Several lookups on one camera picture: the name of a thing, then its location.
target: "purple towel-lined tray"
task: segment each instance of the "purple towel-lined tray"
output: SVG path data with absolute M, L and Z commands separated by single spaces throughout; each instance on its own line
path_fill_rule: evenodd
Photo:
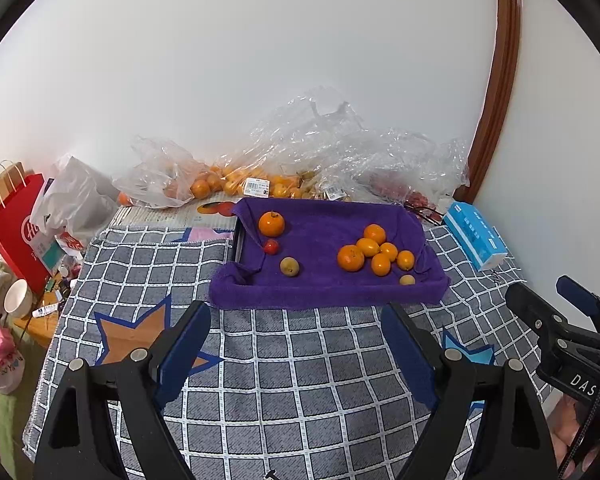
M 267 211 L 285 218 L 285 232 L 277 238 L 280 252 L 262 251 L 267 240 L 258 220 Z M 418 219 L 400 206 L 285 198 L 243 198 L 234 207 L 244 229 L 239 262 L 222 266 L 211 280 L 209 297 L 219 308 L 288 308 L 300 310 L 323 306 L 364 306 L 399 303 L 438 303 L 449 278 L 436 253 L 425 241 Z M 387 241 L 399 251 L 416 257 L 414 269 L 401 271 L 395 264 L 387 276 L 371 271 L 370 259 L 359 272 L 346 272 L 337 263 L 340 248 L 355 244 L 369 224 L 381 225 Z M 292 256 L 300 274 L 288 278 L 280 261 Z M 415 285 L 400 285 L 412 274 Z

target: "checkered tablecloth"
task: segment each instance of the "checkered tablecloth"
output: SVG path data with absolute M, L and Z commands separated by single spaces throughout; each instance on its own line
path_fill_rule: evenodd
M 193 298 L 205 300 L 227 240 L 179 242 L 182 230 L 117 227 L 91 244 L 42 370 L 23 440 L 34 460 L 49 403 L 67 363 L 93 364 L 102 352 L 100 312 L 136 320 L 171 294 L 171 322 Z M 452 284 L 438 305 L 405 306 L 439 339 L 443 328 L 468 349 L 493 344 L 496 361 L 520 358 L 540 399 L 534 334 L 505 306 L 507 284 L 522 280 L 512 257 L 475 272 L 445 227 L 426 233 Z M 203 352 L 219 363 L 193 374 L 164 419 L 199 480 L 393 479 L 429 412 L 414 400 L 381 330 L 381 306 L 218 311 Z M 129 478 L 141 477 L 122 410 L 110 404 Z M 466 468 L 480 421 L 467 421 L 448 478 Z

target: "red shopping bag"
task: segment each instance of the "red shopping bag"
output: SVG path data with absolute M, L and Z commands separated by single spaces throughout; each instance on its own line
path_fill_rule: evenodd
M 43 235 L 29 222 L 33 203 L 44 182 L 41 173 L 28 175 L 23 184 L 5 200 L 0 200 L 0 254 L 16 276 L 27 280 L 36 294 L 44 291 L 61 253 L 53 235 Z

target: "green fabric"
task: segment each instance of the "green fabric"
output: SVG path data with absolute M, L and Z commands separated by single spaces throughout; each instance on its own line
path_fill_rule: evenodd
M 10 328 L 17 343 L 22 330 Z M 22 382 L 11 394 L 0 394 L 0 461 L 12 478 L 28 480 L 32 478 L 33 464 L 22 452 L 22 432 L 29 419 L 46 348 L 25 333 L 18 350 L 25 361 Z

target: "white bowl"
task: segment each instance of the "white bowl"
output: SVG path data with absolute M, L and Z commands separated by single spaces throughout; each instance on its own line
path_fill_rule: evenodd
M 13 317 L 24 317 L 31 310 L 32 293 L 26 280 L 18 280 L 4 297 L 4 309 Z

